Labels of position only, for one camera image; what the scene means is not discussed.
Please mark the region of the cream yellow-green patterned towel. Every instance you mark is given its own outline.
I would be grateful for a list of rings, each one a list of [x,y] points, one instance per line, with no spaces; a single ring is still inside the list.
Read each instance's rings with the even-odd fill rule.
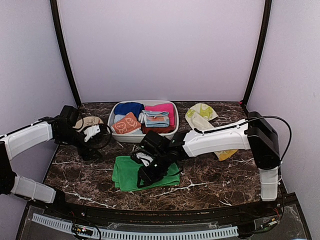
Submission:
[[[205,104],[205,103],[197,103],[193,105],[185,114],[185,120],[189,124],[192,130],[198,129],[201,131],[213,129],[214,126],[210,123],[211,120],[218,117],[218,114],[215,110]],[[234,155],[238,150],[223,150],[223,151],[215,151],[215,155],[218,160],[225,161]]]

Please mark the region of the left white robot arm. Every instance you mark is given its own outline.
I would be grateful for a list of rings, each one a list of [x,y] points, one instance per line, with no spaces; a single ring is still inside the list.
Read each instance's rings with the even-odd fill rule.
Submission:
[[[60,218],[71,213],[65,203],[62,190],[21,176],[13,171],[11,161],[21,153],[49,141],[57,145],[71,145],[85,161],[100,157],[99,147],[89,141],[106,128],[104,122],[95,116],[79,119],[79,111],[65,105],[55,117],[46,116],[25,127],[0,137],[0,193],[16,195],[32,201],[51,204],[51,210]]]

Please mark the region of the green microfiber towel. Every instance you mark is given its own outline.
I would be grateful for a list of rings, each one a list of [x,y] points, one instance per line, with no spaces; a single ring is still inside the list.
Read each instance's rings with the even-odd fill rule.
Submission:
[[[141,166],[142,164],[136,163],[130,156],[117,156],[115,158],[112,173],[114,186],[122,192],[136,192],[156,187],[168,187],[180,184],[180,175],[176,174],[178,172],[178,166],[173,163],[168,168],[167,173],[169,176],[165,176],[162,180],[153,183],[150,186],[138,188],[138,170]]]

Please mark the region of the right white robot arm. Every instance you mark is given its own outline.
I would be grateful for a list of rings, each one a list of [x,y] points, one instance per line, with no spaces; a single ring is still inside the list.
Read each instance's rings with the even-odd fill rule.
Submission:
[[[136,186],[141,189],[161,181],[177,161],[228,150],[251,150],[259,170],[262,200],[255,205],[255,213],[266,217],[274,210],[278,197],[281,158],[276,130],[256,111],[250,112],[247,119],[210,130],[177,132],[172,139],[149,131],[139,150],[131,155],[141,164]]]

